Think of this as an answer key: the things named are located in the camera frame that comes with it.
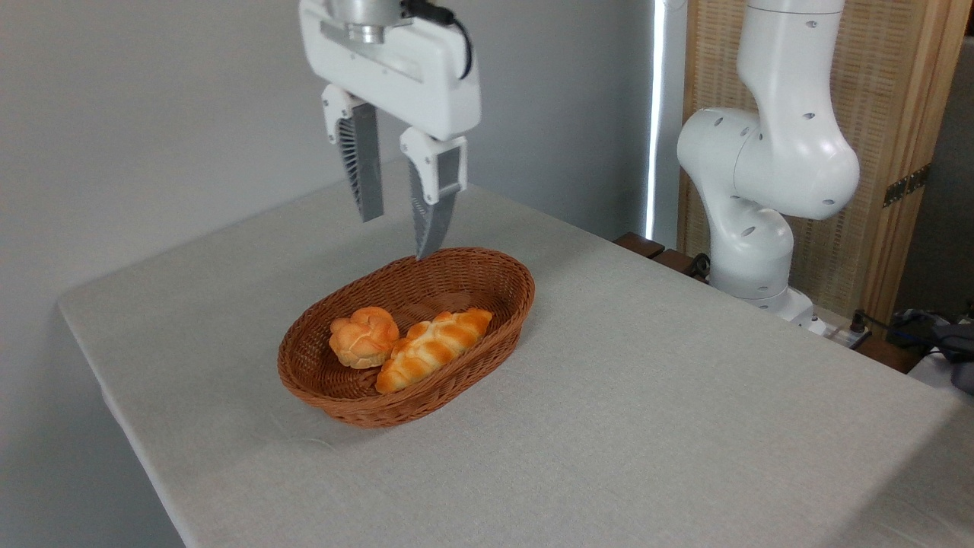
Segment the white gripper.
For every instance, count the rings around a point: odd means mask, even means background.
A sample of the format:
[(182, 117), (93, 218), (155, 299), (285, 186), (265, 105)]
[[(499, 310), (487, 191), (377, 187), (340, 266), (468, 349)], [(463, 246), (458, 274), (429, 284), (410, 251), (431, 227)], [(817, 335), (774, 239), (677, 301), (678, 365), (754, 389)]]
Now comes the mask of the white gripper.
[(407, 17), (400, 1), (302, 1), (299, 18), (307, 61), (330, 83), (321, 94), (328, 140), (338, 146), (361, 220), (384, 213), (378, 107), (411, 126), (400, 148), (409, 160), (416, 257), (438, 252), (467, 188), (467, 141), (459, 135), (482, 113), (466, 39), (455, 27)]

